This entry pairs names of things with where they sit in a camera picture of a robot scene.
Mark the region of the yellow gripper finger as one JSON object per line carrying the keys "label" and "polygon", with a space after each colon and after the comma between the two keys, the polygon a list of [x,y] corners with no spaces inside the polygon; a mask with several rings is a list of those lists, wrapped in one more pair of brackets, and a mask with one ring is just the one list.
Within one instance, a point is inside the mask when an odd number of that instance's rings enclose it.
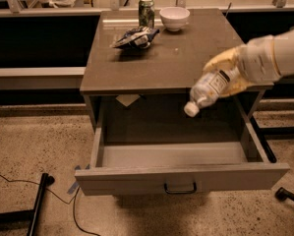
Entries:
{"label": "yellow gripper finger", "polygon": [[214,70],[229,71],[237,67],[241,47],[227,49],[211,58],[203,67],[203,73]]}
{"label": "yellow gripper finger", "polygon": [[254,85],[254,83],[249,82],[242,76],[238,76],[232,81],[227,81],[224,76],[220,76],[220,78],[225,82],[225,86],[221,88],[221,91],[219,93],[220,97],[235,95]]}

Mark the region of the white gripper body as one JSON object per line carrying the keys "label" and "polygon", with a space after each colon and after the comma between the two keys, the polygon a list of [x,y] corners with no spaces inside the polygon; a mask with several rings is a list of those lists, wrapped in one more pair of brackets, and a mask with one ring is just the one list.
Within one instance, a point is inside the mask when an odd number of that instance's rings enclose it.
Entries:
{"label": "white gripper body", "polygon": [[237,47],[237,67],[244,79],[256,85],[281,79],[275,56],[277,42],[277,37],[267,35]]}

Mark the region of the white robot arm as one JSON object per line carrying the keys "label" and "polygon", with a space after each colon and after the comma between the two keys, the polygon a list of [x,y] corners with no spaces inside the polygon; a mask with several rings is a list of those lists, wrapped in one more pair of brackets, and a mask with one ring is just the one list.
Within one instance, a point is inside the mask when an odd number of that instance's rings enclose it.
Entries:
{"label": "white robot arm", "polygon": [[220,94],[234,95],[256,85],[268,85],[294,75],[294,30],[253,38],[211,58],[203,73],[237,68],[239,75]]}

